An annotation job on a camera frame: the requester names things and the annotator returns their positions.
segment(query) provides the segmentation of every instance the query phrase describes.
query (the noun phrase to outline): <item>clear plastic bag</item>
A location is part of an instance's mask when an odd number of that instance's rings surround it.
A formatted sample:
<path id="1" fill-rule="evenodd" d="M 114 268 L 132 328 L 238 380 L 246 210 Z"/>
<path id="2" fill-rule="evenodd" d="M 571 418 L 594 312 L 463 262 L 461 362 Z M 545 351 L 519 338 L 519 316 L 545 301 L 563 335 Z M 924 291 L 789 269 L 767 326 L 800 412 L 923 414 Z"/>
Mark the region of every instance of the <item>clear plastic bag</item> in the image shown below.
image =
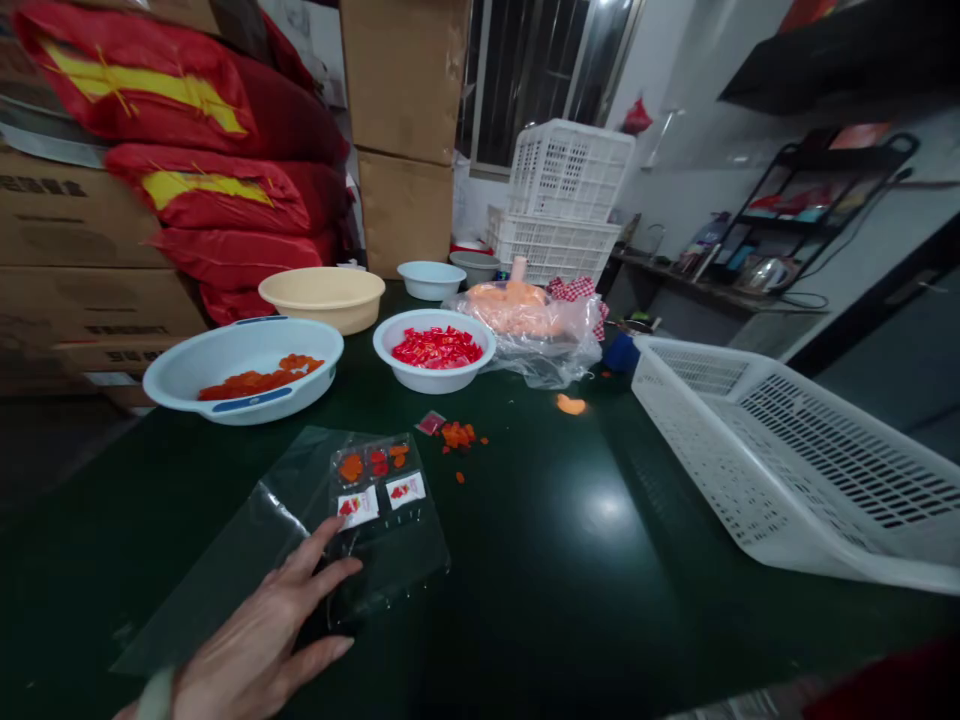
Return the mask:
<path id="1" fill-rule="evenodd" d="M 363 467 L 354 480 L 340 472 L 351 457 L 361 458 Z M 410 433 L 343 448 L 330 458 L 329 472 L 327 515 L 346 515 L 348 524 L 327 547 L 327 558 L 363 561 L 363 572 L 341 583 L 326 603 L 327 627 L 349 632 L 355 621 L 449 572 L 450 553 Z"/>
<path id="2" fill-rule="evenodd" d="M 133 639 L 111 672 L 149 677 L 186 662 L 328 517 L 328 468 L 372 435 L 306 427 Z"/>
<path id="3" fill-rule="evenodd" d="M 562 390 L 600 361 L 594 335 L 602 320 L 598 295 L 568 302 L 531 285 L 513 291 L 509 285 L 474 285 L 441 306 L 475 317 L 496 336 L 497 352 L 480 372 L 510 370 L 523 375 L 528 387 Z"/>

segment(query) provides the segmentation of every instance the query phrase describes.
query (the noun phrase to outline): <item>red checkered cloth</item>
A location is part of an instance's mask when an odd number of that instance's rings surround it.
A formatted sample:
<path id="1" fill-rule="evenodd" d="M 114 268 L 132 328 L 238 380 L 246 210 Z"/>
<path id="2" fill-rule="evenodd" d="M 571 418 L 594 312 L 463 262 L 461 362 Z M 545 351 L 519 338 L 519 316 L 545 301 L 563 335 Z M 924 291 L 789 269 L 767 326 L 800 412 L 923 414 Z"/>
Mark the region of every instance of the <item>red checkered cloth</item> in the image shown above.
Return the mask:
<path id="1" fill-rule="evenodd" d="M 560 278 L 554 278 L 550 281 L 550 284 L 547 285 L 547 292 L 558 300 L 573 302 L 577 298 L 592 297 L 596 295 L 597 289 L 593 285 L 593 280 L 584 275 L 583 277 L 578 277 L 576 280 L 571 280 L 568 283 L 563 282 L 563 280 Z M 597 340 L 603 340 L 604 338 L 603 321 L 607 319 L 607 315 L 609 314 L 610 308 L 608 308 L 607 304 L 601 300 L 600 322 L 598 322 L 597 326 L 593 329 L 593 334 Z"/>

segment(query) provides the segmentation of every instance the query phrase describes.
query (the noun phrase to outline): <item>kettle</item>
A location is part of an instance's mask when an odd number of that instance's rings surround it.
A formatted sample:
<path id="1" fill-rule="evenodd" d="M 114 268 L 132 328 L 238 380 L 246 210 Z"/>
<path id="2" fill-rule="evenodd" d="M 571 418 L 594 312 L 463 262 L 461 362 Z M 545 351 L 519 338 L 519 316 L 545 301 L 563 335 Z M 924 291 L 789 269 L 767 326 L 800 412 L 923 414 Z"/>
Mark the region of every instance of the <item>kettle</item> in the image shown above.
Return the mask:
<path id="1" fill-rule="evenodd" d="M 766 295 L 786 287 L 800 273 L 800 266 L 790 258 L 751 256 L 734 287 L 750 295 Z"/>

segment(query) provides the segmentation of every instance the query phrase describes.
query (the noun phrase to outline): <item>yellow stripe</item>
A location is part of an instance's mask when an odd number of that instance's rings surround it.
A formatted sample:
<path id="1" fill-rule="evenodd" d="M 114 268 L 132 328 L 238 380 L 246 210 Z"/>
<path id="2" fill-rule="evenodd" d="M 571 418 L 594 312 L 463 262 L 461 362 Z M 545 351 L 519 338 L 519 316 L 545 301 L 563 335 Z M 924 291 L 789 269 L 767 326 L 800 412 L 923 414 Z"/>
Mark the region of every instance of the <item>yellow stripe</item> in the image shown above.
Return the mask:
<path id="1" fill-rule="evenodd" d="M 161 170 L 144 176 L 143 189 L 150 193 L 158 211 L 167 207 L 178 195 L 194 190 L 223 193 L 273 206 L 270 198 L 256 183 L 226 175 L 194 175 Z"/>
<path id="2" fill-rule="evenodd" d="M 248 133 L 246 128 L 240 125 L 234 109 L 224 102 L 213 85 L 202 78 L 193 75 L 165 75 L 156 70 L 87 60 L 64 52 L 49 38 L 41 40 L 40 44 L 56 63 L 57 67 L 51 69 L 56 69 L 70 78 L 91 102 L 106 95 L 116 95 L 126 109 L 128 102 L 122 91 L 148 92 L 197 108 L 204 115 L 212 117 L 227 132 L 242 135 Z M 130 107 L 136 112 L 136 107 L 132 104 Z"/>

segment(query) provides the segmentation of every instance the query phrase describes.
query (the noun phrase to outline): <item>bottle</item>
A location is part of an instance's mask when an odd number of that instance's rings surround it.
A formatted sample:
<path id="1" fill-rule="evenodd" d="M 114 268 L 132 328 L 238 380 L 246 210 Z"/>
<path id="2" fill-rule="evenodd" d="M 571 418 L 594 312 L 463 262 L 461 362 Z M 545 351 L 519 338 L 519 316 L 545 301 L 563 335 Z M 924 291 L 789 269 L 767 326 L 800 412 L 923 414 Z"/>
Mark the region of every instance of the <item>bottle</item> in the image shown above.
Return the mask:
<path id="1" fill-rule="evenodd" d="M 710 250 L 720 242 L 720 238 L 727 231 L 727 222 L 730 220 L 730 213 L 724 211 L 714 213 L 714 219 L 704 225 L 693 236 L 690 246 L 680 255 L 677 260 L 677 270 L 679 272 L 693 272 L 698 263 L 703 259 L 702 256 L 709 255 Z"/>

